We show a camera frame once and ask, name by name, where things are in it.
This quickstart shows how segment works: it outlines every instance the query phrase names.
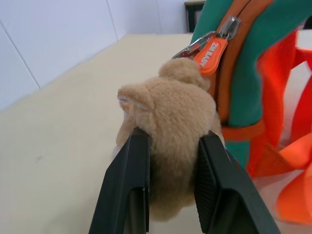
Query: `beige table surface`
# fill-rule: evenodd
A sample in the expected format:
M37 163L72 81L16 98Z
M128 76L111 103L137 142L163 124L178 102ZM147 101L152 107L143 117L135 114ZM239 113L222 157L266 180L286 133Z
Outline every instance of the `beige table surface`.
M190 39L126 36L0 113L1 234L88 233L123 119L118 88L156 75ZM272 181L257 181L269 207L285 184ZM279 225L284 234L312 233ZM151 233L201 233L195 207Z

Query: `zipper pull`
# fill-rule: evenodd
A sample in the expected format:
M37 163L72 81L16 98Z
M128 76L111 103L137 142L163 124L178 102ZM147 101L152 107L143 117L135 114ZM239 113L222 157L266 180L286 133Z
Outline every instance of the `zipper pull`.
M239 25L238 18L230 17L220 31L212 36L205 47L194 56L194 61L199 64L202 76L207 77L216 72L228 41L235 37Z

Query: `brown plush toy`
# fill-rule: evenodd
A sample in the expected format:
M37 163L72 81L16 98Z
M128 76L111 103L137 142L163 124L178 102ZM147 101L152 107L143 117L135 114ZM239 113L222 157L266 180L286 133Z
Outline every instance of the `brown plush toy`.
M117 149L139 127L149 134L151 148L150 217L167 221L194 204L194 167L199 139L209 130L224 142L209 82L188 58L164 64L158 77L119 89L124 121Z

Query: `metal carabiner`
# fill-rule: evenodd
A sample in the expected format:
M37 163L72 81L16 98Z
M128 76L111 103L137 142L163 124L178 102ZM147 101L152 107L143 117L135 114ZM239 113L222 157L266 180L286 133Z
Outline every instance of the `metal carabiner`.
M202 50L205 47L209 39L213 35L216 35L216 34L217 34L216 31L211 31L211 32L206 33L205 35L203 35L202 37L194 41L192 44L185 47L183 50L181 50L176 55L174 55L172 59L183 58L183 57L192 59L196 54L198 54L200 50Z

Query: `plush toy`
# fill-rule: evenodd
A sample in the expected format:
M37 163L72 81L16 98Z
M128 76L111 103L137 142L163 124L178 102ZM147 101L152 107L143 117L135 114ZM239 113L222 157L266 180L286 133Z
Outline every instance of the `plush toy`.
M188 58L164 64L158 77L119 89L124 121L117 150L135 127L151 137L150 217L167 221L194 199L194 167L199 139L209 130L222 142L214 99L199 66Z

